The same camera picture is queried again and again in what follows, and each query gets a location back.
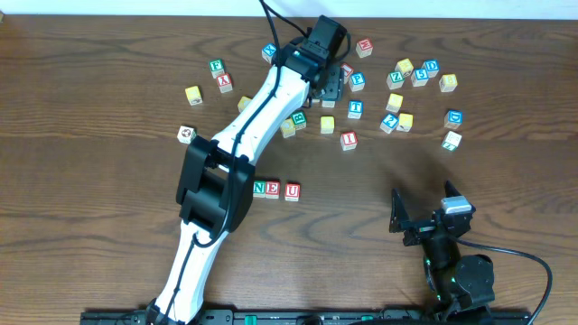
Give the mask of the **red E wooden block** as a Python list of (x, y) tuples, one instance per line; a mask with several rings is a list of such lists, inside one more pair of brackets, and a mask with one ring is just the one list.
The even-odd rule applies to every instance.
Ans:
[(266, 181), (265, 195), (267, 199), (278, 199), (280, 197), (281, 183), (279, 181)]

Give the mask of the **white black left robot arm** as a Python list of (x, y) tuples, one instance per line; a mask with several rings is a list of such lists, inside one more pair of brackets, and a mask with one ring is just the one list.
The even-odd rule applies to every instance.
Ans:
[(339, 78), (337, 47), (304, 41), (276, 51), (248, 106), (211, 140), (189, 144), (177, 189), (181, 238), (167, 283), (146, 310), (149, 324), (187, 324), (200, 311), (219, 247), (248, 212), (256, 161), (281, 124)]

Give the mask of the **red U wooden block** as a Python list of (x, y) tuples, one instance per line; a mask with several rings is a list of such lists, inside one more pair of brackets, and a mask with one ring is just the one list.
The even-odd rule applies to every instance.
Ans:
[(299, 183), (287, 182), (285, 184), (284, 199), (287, 201), (298, 201), (301, 196), (301, 185)]

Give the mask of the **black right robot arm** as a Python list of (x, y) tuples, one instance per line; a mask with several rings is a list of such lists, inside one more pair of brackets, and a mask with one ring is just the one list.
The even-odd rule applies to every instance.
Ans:
[(457, 240), (471, 229), (475, 207), (450, 183), (444, 184), (441, 207), (429, 219), (410, 219), (397, 190), (392, 190), (391, 233), (403, 233), (405, 246), (424, 250), (425, 279), (437, 297), (428, 315), (447, 321), (455, 315), (486, 310), (495, 299), (491, 259), (485, 255), (462, 255)]

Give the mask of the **green N wooden block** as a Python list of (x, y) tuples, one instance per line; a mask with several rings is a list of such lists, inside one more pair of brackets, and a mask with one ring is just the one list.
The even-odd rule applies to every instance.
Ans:
[(253, 197), (264, 198), (266, 196), (266, 181), (254, 181)]

